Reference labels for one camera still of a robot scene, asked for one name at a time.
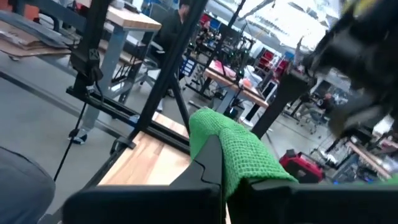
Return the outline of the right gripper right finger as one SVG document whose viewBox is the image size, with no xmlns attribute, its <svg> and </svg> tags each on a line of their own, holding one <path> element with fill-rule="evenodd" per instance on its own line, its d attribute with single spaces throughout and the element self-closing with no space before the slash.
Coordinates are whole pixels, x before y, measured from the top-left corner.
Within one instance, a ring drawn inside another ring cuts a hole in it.
<svg viewBox="0 0 398 224">
<path fill-rule="evenodd" d="M 232 223 L 397 224 L 397 186 L 244 181 L 228 210 Z"/>
</svg>

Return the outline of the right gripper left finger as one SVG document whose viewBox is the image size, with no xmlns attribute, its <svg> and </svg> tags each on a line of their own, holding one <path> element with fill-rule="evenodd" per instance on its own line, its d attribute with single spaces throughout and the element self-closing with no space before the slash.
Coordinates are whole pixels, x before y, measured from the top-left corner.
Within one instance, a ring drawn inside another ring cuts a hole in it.
<svg viewBox="0 0 398 224">
<path fill-rule="evenodd" d="M 64 204 L 64 224 L 224 223 L 223 152 L 208 138 L 170 185 L 111 185 L 82 190 Z"/>
</svg>

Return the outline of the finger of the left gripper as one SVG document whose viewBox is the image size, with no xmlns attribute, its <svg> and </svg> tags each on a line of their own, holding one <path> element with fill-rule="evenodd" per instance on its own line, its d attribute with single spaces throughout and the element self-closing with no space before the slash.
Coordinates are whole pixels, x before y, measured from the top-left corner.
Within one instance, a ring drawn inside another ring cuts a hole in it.
<svg viewBox="0 0 398 224">
<path fill-rule="evenodd" d="M 343 105 L 335 106 L 330 113 L 328 127 L 331 133 L 340 137 L 349 130 L 367 124 L 379 122 L 389 112 L 389 108 L 371 95 L 361 95 L 350 99 Z"/>
</svg>

